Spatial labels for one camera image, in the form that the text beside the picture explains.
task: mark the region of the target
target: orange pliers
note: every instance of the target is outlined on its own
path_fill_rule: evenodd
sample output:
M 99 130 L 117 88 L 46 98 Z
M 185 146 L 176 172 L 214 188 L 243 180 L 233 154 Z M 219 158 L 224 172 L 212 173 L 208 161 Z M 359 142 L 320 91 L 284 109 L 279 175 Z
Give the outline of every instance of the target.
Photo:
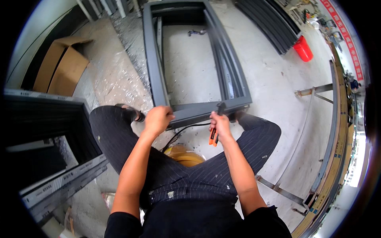
M 220 103 L 217 104 L 217 107 L 218 107 L 217 114 L 222 117 L 222 115 L 224 115 L 226 104 L 224 102 L 220 102 Z M 213 145 L 214 147 L 216 147 L 217 143 L 218 143 L 218 131 L 217 131 L 216 128 L 213 128 L 212 131 L 210 132 L 209 144 Z

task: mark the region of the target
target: paint stain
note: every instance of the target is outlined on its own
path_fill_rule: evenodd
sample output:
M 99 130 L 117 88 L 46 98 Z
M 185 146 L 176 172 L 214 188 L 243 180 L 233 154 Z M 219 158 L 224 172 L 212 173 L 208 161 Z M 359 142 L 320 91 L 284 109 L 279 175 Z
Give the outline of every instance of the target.
M 168 197 L 169 197 L 169 198 L 173 198 L 173 195 L 174 195 L 174 191 L 170 191 L 170 192 L 168 192 Z

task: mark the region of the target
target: red banner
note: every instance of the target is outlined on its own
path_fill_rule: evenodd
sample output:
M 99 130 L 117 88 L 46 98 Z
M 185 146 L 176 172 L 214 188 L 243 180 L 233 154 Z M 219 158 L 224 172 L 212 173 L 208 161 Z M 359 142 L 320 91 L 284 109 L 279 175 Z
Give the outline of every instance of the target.
M 337 14 L 334 7 L 331 5 L 328 0 L 320 0 L 328 12 L 331 14 L 332 19 L 335 21 L 336 26 L 339 28 L 341 35 L 343 36 L 345 42 L 347 43 L 347 47 L 352 56 L 352 61 L 355 66 L 355 75 L 357 76 L 357 81 L 363 80 L 363 74 L 361 70 L 361 65 L 359 62 L 359 58 L 357 57 L 357 51 L 355 49 L 354 43 L 352 42 L 352 38 L 347 31 L 347 28 L 344 26 L 344 23 L 341 21 L 341 18 Z

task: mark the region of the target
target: black t-shirt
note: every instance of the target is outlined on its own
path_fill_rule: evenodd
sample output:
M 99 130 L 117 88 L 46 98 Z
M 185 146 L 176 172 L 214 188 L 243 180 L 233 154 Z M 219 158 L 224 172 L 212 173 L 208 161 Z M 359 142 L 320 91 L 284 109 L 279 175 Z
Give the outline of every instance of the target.
M 225 202 L 176 200 L 158 203 L 146 214 L 143 227 L 133 215 L 114 212 L 105 238 L 124 237 L 291 237 L 276 207 L 258 208 L 244 220 Z

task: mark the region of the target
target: concrete floor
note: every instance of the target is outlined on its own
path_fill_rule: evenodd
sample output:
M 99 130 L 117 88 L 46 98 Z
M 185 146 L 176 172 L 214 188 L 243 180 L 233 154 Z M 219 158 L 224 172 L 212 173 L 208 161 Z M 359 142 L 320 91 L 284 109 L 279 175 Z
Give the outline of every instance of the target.
M 310 96 L 296 97 L 294 91 L 332 82 L 330 49 L 320 32 L 303 25 L 299 27 L 314 58 L 305 63 L 293 49 L 285 56 L 280 56 L 263 33 L 230 1 L 222 0 L 212 6 L 230 37 L 246 76 L 253 98 L 248 113 L 275 122 L 282 129 L 278 145 L 258 174 L 275 184 L 296 149 L 280 187 L 304 198 L 316 178 L 320 168 L 319 160 L 323 158 L 327 146 L 332 105 L 314 98 L 312 112 L 301 135 Z M 216 73 L 211 70 L 214 69 L 214 63 L 208 36 L 188 37 L 187 32 L 191 29 L 179 26 L 165 27 L 163 30 L 165 74 L 167 87 L 171 88 L 168 91 L 173 99 L 180 100 L 179 104 L 218 101 L 218 90 L 217 94 L 208 93 L 216 85 Z M 94 43 L 89 44 L 85 50 L 85 56 L 89 58 L 91 65 L 82 75 L 75 96 L 85 97 L 91 108 L 125 102 L 144 112 L 148 111 L 152 107 L 152 100 L 142 83 L 144 79 L 134 69 L 140 67 L 141 72 L 144 72 L 142 64 L 145 62 L 131 62 L 128 52 L 125 52 L 126 42 L 120 40 L 120 32 L 118 35 L 112 23 L 108 19 L 101 19 L 88 23 L 77 33 L 94 39 Z M 140 54 L 138 52 L 134 51 L 141 58 L 140 54 L 144 54 L 144 51 Z M 331 92 L 322 95 L 332 98 Z M 138 134 L 139 130 L 141 127 L 134 126 L 134 131 Z M 243 131 L 236 123 L 231 124 L 231 130 L 236 139 Z M 170 135 L 172 132 L 162 135 L 154 146 L 163 147 Z M 301 143 L 295 148 L 300 135 Z M 194 147 L 194 150 L 209 159 L 222 152 L 222 147 L 209 146 L 208 136 L 207 127 L 189 128 L 177 142 L 189 148 Z M 117 179 L 116 172 L 108 166 L 105 173 L 67 201 L 73 207 L 75 230 L 79 235 L 103 237 L 109 212 L 101 192 L 114 192 Z M 293 231 L 303 216 L 292 211 L 292 208 L 300 211 L 304 211 L 304 208 L 262 184 L 259 184 L 259 190 L 268 205 L 278 207 L 280 218 Z

